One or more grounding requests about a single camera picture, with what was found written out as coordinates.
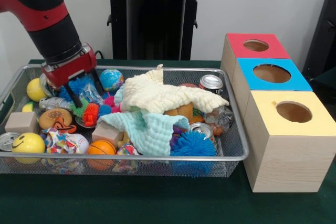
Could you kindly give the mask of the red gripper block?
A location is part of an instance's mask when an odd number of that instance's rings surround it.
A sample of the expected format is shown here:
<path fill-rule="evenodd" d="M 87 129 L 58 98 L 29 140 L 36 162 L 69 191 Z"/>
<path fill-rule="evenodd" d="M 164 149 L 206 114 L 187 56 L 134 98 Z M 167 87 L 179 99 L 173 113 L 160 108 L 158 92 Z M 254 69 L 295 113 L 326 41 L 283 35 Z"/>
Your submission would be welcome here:
<path fill-rule="evenodd" d="M 73 92 L 68 82 L 74 77 L 82 73 L 91 73 L 94 86 L 99 95 L 104 94 L 104 88 L 100 82 L 97 72 L 94 70 L 97 66 L 96 57 L 92 49 L 82 55 L 76 56 L 68 62 L 50 66 L 45 62 L 41 65 L 41 69 L 47 79 L 57 88 L 67 84 L 67 92 L 69 93 L 76 108 L 82 107 L 79 97 Z"/>

